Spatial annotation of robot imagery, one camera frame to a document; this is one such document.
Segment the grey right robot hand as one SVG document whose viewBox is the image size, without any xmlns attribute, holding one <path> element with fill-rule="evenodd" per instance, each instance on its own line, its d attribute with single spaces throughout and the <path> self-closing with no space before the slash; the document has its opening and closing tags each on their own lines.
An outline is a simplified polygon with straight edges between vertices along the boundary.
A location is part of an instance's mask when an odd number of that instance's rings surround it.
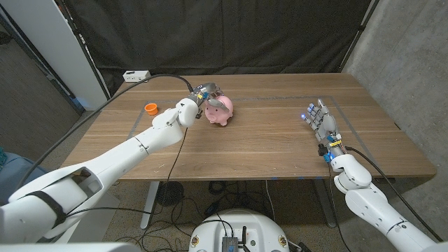
<svg viewBox="0 0 448 252">
<path fill-rule="evenodd" d="M 342 145 L 342 137 L 335 118 L 322 99 L 317 99 L 315 104 L 311 103 L 307 107 L 307 113 L 303 113 L 300 117 L 314 131 L 318 140 L 318 154 L 327 163 L 347 153 Z"/>
</svg>

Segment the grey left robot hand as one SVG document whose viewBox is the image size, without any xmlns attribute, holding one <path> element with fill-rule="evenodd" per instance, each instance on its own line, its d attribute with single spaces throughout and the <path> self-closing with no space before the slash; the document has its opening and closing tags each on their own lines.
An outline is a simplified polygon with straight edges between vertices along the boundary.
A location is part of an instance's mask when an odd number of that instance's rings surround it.
<svg viewBox="0 0 448 252">
<path fill-rule="evenodd" d="M 204 102 L 208 102 L 212 107 L 223 109 L 225 112 L 229 112 L 229 108 L 218 100 L 218 97 L 223 96 L 223 92 L 215 83 L 205 83 L 198 85 L 195 88 L 191 88 L 188 98 L 193 100 L 198 106 L 198 112 L 195 116 L 196 119 L 200 119 L 202 116 L 202 109 L 200 106 Z"/>
</svg>

